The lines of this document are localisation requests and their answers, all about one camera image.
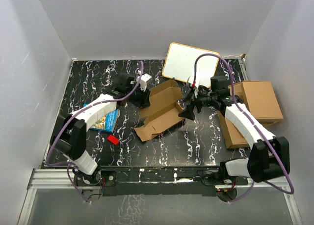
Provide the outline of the blue treehouse book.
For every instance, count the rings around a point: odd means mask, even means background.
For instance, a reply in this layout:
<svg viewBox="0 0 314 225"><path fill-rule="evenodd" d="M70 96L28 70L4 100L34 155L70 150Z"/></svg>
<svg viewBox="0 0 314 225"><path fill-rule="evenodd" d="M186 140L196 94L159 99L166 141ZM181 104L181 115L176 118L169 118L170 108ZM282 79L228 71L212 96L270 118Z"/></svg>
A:
<svg viewBox="0 0 314 225"><path fill-rule="evenodd" d="M95 113L96 111L100 111L101 115L98 115L99 119L91 124L91 120L87 122L87 132L89 130L102 131L113 133L117 119L119 117L119 110L115 109L114 111L109 112L108 110L113 110L113 103L103 103L98 104L95 107L89 108L87 111Z"/></svg>

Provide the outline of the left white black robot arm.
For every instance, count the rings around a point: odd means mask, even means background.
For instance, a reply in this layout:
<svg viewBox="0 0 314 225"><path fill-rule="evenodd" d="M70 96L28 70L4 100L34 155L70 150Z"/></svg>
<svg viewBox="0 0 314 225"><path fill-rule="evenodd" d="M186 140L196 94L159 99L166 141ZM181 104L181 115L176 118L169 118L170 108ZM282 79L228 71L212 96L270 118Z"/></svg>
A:
<svg viewBox="0 0 314 225"><path fill-rule="evenodd" d="M150 90L147 84L152 80L149 74L135 77L122 74L96 100L67 116L57 117L50 151L56 150L67 158L74 167L74 173L86 184L97 185L101 180L101 169L86 150L87 132L100 118L116 111L125 103L143 109L150 106Z"/></svg>

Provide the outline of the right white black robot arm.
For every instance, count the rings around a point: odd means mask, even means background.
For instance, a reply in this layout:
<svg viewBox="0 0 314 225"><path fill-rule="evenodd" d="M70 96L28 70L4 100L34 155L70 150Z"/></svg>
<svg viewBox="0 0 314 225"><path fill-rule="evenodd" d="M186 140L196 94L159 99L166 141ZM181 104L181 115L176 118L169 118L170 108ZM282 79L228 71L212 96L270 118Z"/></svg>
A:
<svg viewBox="0 0 314 225"><path fill-rule="evenodd" d="M241 133L251 150L248 159L220 164L218 176L222 183L230 184L237 176L266 182L289 175L289 142L266 129L267 124L283 119L271 82L230 84L225 76L214 76L211 88L192 85L184 102L180 117L194 120L194 110L200 112L203 107L214 107Z"/></svg>

